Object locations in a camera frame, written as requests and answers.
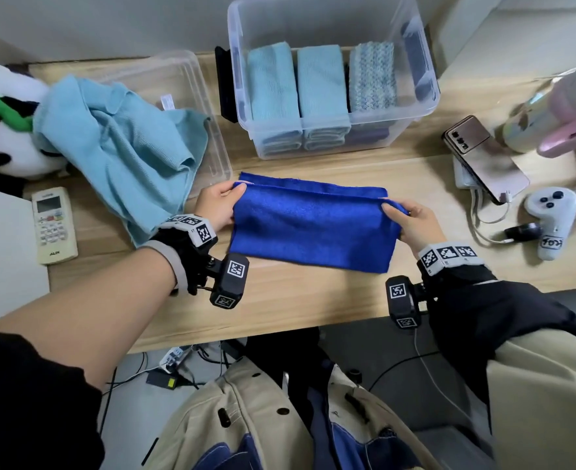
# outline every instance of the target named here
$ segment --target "hand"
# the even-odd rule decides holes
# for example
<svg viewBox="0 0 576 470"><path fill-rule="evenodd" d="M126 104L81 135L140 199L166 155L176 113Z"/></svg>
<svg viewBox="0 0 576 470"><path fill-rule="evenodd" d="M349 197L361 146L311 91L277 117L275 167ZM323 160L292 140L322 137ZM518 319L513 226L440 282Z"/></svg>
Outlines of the hand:
<svg viewBox="0 0 576 470"><path fill-rule="evenodd" d="M195 206L195 214L204 217L218 232L228 224L233 224L233 206L247 190L242 183L236 188L235 181L223 181L201 190Z"/></svg>
<svg viewBox="0 0 576 470"><path fill-rule="evenodd" d="M393 201L396 201L406 208L409 215L405 215L388 203L382 204L381 208L390 219L402 227L402 233L399 239L409 245L412 254L414 254L417 260L418 253L425 246L447 241L445 234L440 228L439 220L436 219L436 215L431 209L410 199Z"/></svg>

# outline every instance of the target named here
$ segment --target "white board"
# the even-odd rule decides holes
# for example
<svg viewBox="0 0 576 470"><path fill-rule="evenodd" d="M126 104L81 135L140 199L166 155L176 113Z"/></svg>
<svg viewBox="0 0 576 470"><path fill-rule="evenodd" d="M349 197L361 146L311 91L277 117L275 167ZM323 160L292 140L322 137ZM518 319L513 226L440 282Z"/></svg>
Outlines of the white board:
<svg viewBox="0 0 576 470"><path fill-rule="evenodd" d="M0 193L0 316L49 292L36 250L31 202Z"/></svg>

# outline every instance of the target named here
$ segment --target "smartphone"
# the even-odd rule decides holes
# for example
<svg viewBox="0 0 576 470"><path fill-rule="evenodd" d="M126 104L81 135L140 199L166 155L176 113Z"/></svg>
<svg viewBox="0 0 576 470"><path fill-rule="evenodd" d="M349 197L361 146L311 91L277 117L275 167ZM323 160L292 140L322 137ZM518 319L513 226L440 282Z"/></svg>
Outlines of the smartphone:
<svg viewBox="0 0 576 470"><path fill-rule="evenodd" d="M512 150L499 144L473 115L445 130L442 139L495 204L517 196L529 179L512 161Z"/></svg>

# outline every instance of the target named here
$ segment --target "panda plush toy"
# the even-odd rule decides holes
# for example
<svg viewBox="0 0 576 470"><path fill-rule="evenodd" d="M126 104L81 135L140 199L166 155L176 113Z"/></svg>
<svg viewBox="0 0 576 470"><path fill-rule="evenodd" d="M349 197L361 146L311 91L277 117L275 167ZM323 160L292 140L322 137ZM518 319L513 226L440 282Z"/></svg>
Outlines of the panda plush toy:
<svg viewBox="0 0 576 470"><path fill-rule="evenodd" d="M32 116L48 93L39 79L0 66L0 191L22 196L26 181L66 167L59 153L37 149L32 141Z"/></svg>

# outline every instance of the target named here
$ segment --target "floor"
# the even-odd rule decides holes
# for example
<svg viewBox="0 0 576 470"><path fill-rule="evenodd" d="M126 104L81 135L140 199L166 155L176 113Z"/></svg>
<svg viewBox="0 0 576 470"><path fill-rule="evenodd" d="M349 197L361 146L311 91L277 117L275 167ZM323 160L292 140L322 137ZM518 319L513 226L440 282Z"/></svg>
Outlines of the floor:
<svg viewBox="0 0 576 470"><path fill-rule="evenodd" d="M551 295L576 312L576 290ZM436 349L429 324L419 328L417 345L421 353ZM361 371L365 387L390 365L416 354L413 335L397 329L388 318L322 327L321 346L343 370ZM211 359L219 360L218 343L209 343L206 349ZM156 366L166 351L149 352L148 367ZM118 367L116 381L134 374L141 360L141 354L127 355ZM439 394L419 360L403 363L388 372L374 387L374 394L388 403L413 430L462 424L474 428L480 439L490 442L486 408L482 403L467 392L464 383L440 355L425 358L425 363L442 392L471 416L472 424ZM190 378L192 373L196 382L214 379L221 372L220 365L207 363L195 353L186 360L186 367L189 370L186 376ZM103 427L104 470L139 468L169 416L195 390L192 387L168 390L148 385L145 380L145 375L141 375L112 393Z"/></svg>

